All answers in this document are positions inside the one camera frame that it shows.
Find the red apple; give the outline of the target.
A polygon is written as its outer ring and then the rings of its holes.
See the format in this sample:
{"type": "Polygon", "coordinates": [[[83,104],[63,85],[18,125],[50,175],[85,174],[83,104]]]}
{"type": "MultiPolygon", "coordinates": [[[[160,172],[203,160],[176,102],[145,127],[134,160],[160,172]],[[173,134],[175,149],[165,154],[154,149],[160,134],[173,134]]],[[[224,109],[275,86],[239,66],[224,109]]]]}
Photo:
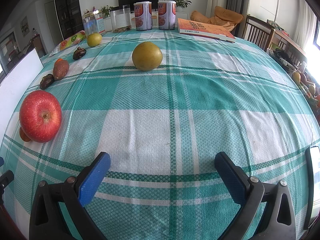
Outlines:
{"type": "Polygon", "coordinates": [[[57,98],[44,90],[36,90],[23,100],[19,121],[22,131],[32,141],[51,141],[60,129],[62,110],[57,98]]]}

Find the reddish-brown sweet potato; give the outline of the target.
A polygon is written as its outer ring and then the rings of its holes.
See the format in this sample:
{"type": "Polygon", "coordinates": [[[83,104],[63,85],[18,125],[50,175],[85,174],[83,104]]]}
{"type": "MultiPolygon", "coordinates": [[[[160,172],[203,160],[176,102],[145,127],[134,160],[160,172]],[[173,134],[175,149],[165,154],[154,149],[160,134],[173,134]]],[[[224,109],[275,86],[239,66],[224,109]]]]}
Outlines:
{"type": "Polygon", "coordinates": [[[67,60],[54,63],[53,76],[55,80],[61,80],[69,71],[69,63],[67,60]]]}

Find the white box with cork floor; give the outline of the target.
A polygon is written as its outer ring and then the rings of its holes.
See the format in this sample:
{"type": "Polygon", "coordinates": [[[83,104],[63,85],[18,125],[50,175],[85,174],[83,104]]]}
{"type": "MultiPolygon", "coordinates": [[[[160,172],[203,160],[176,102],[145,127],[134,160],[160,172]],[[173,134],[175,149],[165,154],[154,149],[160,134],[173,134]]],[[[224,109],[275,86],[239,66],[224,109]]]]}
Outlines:
{"type": "Polygon", "coordinates": [[[1,82],[1,142],[23,94],[43,69],[36,49],[29,52],[1,82]]]}

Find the dark chestnut near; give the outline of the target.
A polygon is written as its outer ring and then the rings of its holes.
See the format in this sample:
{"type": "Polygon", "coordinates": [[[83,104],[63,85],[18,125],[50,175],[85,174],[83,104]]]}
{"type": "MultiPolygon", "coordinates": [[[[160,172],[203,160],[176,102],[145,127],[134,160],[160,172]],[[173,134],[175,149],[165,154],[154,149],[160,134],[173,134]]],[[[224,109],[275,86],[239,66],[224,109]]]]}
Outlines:
{"type": "Polygon", "coordinates": [[[44,76],[40,82],[39,88],[41,90],[45,90],[46,88],[48,88],[50,85],[52,85],[54,83],[55,79],[53,74],[47,74],[46,76],[44,76]]]}

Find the dark chestnut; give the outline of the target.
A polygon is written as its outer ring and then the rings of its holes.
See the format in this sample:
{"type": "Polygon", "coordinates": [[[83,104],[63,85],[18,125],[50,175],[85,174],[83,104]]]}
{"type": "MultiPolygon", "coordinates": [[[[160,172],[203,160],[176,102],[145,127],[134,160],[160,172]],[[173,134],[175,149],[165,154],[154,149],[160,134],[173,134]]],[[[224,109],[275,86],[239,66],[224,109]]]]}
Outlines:
{"type": "Polygon", "coordinates": [[[73,60],[79,60],[86,54],[86,49],[78,47],[73,53],[73,60]]]}
{"type": "Polygon", "coordinates": [[[46,76],[44,76],[40,82],[39,88],[41,90],[45,90],[46,88],[48,88],[50,85],[52,85],[54,83],[55,79],[53,74],[47,74],[46,76]]]}

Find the dark chestnut far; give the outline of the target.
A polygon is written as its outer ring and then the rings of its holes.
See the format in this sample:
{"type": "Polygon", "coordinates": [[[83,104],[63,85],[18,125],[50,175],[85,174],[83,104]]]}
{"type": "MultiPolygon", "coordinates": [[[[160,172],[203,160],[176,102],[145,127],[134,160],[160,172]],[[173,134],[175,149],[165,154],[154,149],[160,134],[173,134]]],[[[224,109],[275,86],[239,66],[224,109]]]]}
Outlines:
{"type": "Polygon", "coordinates": [[[79,60],[86,54],[86,49],[78,47],[73,53],[73,60],[79,60]]]}

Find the fruit-print snack bag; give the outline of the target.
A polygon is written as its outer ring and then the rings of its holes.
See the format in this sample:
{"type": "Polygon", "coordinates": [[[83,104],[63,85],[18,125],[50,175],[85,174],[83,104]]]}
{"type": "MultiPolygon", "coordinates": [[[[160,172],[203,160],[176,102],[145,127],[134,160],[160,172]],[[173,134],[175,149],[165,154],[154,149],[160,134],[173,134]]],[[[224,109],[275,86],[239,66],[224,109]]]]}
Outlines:
{"type": "Polygon", "coordinates": [[[84,38],[86,37],[85,31],[81,30],[77,32],[76,34],[68,37],[67,39],[60,42],[51,52],[50,56],[53,56],[71,46],[79,44],[84,38]]]}

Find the yellow-green apple far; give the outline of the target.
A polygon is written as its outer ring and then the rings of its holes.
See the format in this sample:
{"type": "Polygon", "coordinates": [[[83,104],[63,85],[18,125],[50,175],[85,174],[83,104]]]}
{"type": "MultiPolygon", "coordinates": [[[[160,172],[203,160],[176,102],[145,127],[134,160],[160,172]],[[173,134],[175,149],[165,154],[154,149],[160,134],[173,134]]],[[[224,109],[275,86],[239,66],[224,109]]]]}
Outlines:
{"type": "Polygon", "coordinates": [[[87,44],[89,47],[95,47],[102,41],[102,35],[99,33],[92,33],[87,37],[87,44]]]}

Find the teal white checked tablecloth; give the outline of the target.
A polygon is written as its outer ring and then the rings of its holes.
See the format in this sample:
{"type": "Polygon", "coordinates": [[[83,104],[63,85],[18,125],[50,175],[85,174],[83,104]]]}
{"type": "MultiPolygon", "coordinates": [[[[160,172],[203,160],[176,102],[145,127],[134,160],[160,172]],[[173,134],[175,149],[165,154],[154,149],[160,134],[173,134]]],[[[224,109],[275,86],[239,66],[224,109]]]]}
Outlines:
{"type": "Polygon", "coordinates": [[[279,64],[243,39],[224,42],[178,31],[109,33],[73,60],[73,48],[44,56],[69,71],[48,92],[62,108],[61,127],[45,144],[24,142],[16,109],[1,143],[3,170],[14,180],[4,205],[25,235],[40,181],[76,176],[100,152],[111,167],[86,210],[108,239],[217,239],[237,213],[214,167],[226,152],[249,176],[287,182],[304,233],[308,202],[305,150],[319,144],[319,125],[279,64]],[[161,64],[137,69],[133,50],[142,42],[162,52],[161,64]]]}

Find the glass jar gold lid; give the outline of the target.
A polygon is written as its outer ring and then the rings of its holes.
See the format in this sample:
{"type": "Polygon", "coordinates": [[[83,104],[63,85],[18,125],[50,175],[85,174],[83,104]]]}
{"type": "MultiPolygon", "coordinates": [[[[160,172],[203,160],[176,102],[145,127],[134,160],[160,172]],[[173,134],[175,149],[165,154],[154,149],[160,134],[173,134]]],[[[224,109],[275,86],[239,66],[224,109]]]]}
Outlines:
{"type": "Polygon", "coordinates": [[[103,14],[99,10],[83,14],[82,22],[86,37],[93,33],[99,33],[101,35],[105,33],[103,14]]]}

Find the dark wooden chair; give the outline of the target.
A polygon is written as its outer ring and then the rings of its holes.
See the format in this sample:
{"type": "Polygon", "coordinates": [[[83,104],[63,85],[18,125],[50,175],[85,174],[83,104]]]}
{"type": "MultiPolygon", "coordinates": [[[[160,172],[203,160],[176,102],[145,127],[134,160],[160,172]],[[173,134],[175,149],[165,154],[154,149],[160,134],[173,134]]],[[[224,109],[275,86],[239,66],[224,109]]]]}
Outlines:
{"type": "Polygon", "coordinates": [[[256,17],[247,15],[242,35],[244,40],[252,42],[264,51],[270,48],[275,29],[272,25],[256,17]]]}

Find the glass jar black lid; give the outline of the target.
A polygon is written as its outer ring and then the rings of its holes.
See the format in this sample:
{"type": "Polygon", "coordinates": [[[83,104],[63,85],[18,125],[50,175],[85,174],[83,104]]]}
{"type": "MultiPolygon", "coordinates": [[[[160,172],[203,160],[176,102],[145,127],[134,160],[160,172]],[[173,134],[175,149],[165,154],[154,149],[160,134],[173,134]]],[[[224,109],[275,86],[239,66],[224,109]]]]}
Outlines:
{"type": "Polygon", "coordinates": [[[112,31],[121,33],[131,30],[131,14],[129,5],[120,5],[110,9],[112,31]]]}

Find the orange beanbag chair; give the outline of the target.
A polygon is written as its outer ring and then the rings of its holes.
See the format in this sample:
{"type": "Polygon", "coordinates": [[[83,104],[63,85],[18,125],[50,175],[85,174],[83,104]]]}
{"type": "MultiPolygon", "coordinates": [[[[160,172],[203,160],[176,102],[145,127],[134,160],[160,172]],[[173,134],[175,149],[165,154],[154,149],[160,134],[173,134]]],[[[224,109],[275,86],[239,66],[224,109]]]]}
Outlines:
{"type": "Polygon", "coordinates": [[[216,6],[214,10],[214,16],[208,18],[195,10],[191,13],[190,19],[196,22],[219,25],[231,32],[244,20],[244,16],[237,12],[216,6]]]}

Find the orange book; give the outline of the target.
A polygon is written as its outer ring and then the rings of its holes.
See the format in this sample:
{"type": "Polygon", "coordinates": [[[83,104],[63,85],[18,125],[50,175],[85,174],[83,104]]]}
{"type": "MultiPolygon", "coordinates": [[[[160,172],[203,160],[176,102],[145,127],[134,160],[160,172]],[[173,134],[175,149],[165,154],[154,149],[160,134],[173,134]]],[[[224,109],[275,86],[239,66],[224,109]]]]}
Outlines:
{"type": "Polygon", "coordinates": [[[178,32],[185,35],[195,35],[214,38],[222,41],[235,42],[235,37],[224,27],[206,24],[192,20],[178,19],[178,32]]]}

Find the left red-label can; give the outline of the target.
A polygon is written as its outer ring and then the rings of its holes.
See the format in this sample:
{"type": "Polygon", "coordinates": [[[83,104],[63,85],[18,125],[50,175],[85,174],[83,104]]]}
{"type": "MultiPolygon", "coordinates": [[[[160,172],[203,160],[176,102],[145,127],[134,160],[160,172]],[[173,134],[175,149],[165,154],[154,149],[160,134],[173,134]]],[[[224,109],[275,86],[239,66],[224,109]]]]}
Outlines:
{"type": "Polygon", "coordinates": [[[138,2],[134,5],[135,25],[138,31],[152,29],[152,6],[151,2],[138,2]]]}

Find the red-label can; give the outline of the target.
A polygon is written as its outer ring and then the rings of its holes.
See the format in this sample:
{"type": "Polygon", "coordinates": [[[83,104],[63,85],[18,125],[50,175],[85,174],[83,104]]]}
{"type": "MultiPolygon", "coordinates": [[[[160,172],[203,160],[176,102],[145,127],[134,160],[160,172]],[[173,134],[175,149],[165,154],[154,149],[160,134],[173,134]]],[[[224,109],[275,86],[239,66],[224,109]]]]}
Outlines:
{"type": "Polygon", "coordinates": [[[159,1],[158,2],[158,27],[162,30],[175,29],[176,23],[176,2],[159,1]]]}
{"type": "Polygon", "coordinates": [[[138,2],[134,5],[135,25],[138,31],[152,29],[152,6],[151,2],[138,2]]]}

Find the right red-label can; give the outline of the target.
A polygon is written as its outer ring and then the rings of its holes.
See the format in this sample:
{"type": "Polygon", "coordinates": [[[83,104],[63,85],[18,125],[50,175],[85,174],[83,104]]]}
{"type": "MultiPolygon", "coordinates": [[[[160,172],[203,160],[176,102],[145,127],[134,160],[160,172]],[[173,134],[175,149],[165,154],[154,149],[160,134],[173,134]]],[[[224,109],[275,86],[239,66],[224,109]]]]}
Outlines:
{"type": "Polygon", "coordinates": [[[176,23],[176,2],[159,1],[158,2],[158,27],[162,30],[175,29],[176,23]]]}

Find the potted plant right of tv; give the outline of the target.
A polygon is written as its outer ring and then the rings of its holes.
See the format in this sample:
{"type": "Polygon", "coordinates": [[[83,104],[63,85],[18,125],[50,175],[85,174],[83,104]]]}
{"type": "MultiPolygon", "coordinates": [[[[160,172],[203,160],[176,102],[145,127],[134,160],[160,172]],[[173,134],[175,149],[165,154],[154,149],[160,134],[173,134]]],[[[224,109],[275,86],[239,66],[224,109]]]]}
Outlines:
{"type": "Polygon", "coordinates": [[[176,11],[182,12],[189,5],[191,5],[192,1],[190,0],[173,0],[176,3],[176,11]]]}

